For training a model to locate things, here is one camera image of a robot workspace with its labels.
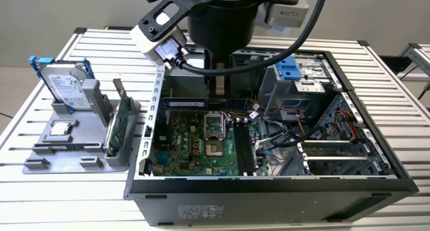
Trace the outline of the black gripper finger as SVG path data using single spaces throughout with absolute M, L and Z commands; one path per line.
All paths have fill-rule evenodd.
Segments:
M 212 57 L 208 50 L 204 50 L 204 67 L 206 69 L 224 69 L 231 67 L 231 57 L 217 60 Z M 227 101 L 231 97 L 231 77 L 229 76 L 205 76 L 208 109 L 224 110 Z

